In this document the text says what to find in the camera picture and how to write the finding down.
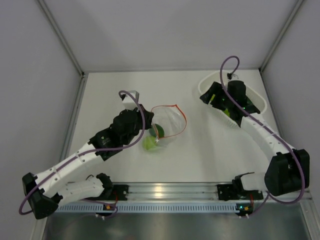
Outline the light green fake apple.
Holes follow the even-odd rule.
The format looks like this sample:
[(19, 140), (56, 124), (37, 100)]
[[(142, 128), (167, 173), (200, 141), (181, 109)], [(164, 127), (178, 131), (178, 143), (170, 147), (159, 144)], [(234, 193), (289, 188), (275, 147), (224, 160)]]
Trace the light green fake apple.
[(159, 139), (155, 136), (149, 135), (143, 138), (142, 147), (147, 152), (158, 151), (160, 149)]
[(224, 113), (225, 113), (228, 117), (230, 117), (230, 112), (229, 112), (228, 109), (226, 109), (226, 110), (224, 111)]

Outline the dark green fake avocado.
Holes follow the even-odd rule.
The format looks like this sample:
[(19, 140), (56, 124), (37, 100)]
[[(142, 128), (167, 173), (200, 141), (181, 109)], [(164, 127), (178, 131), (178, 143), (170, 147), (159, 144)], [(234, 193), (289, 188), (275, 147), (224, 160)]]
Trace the dark green fake avocado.
[(165, 136), (165, 131), (159, 124), (154, 124), (148, 132), (153, 137), (163, 138)]

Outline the clear zip bag orange seal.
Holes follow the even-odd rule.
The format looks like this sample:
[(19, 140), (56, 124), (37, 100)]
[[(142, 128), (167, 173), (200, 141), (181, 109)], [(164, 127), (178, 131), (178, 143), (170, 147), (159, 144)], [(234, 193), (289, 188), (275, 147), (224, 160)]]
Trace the clear zip bag orange seal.
[[(158, 138), (158, 146), (160, 151), (172, 144), (175, 139), (183, 133), (187, 127), (187, 118), (178, 105), (157, 105), (151, 109), (154, 113), (152, 125), (158, 124), (164, 129), (164, 137)], [(149, 130), (145, 131), (144, 137), (151, 136)]]

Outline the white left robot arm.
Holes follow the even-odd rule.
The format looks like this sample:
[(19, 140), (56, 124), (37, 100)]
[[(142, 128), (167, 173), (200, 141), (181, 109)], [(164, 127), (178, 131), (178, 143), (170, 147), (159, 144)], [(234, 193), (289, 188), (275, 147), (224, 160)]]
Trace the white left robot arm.
[(27, 173), (22, 177), (24, 203), (29, 203), (37, 220), (52, 215), (59, 207), (78, 200), (108, 200), (114, 185), (108, 175), (99, 173), (83, 181), (75, 178), (90, 167), (104, 163), (109, 158), (131, 147), (132, 140), (139, 141), (143, 132), (152, 128), (155, 114), (142, 105), (125, 109), (113, 119), (112, 124), (97, 132), (77, 152), (41, 173)]

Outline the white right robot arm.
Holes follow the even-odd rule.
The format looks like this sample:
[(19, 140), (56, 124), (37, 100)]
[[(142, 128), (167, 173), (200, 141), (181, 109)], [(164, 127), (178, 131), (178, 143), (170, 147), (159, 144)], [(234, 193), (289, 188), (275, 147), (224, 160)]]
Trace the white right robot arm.
[(211, 85), (198, 84), (201, 101), (228, 122), (246, 132), (263, 152), (268, 165), (261, 171), (245, 172), (232, 180), (233, 192), (240, 199), (252, 191), (266, 191), (277, 197), (305, 190), (310, 185), (310, 155), (284, 141), (263, 118), (266, 100), (243, 81)]

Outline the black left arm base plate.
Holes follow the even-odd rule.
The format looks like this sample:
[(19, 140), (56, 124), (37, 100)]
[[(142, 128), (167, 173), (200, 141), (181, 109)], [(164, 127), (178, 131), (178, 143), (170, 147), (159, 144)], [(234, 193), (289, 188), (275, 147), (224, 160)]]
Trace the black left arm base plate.
[(115, 184), (106, 188), (98, 197), (101, 201), (127, 201), (129, 186), (126, 184)]

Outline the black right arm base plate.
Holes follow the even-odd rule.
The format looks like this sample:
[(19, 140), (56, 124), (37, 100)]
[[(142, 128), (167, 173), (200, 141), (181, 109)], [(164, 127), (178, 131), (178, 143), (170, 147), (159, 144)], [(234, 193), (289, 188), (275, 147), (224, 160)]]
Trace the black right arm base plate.
[(264, 199), (258, 190), (238, 190), (232, 184), (218, 184), (216, 187), (218, 199), (221, 201)]

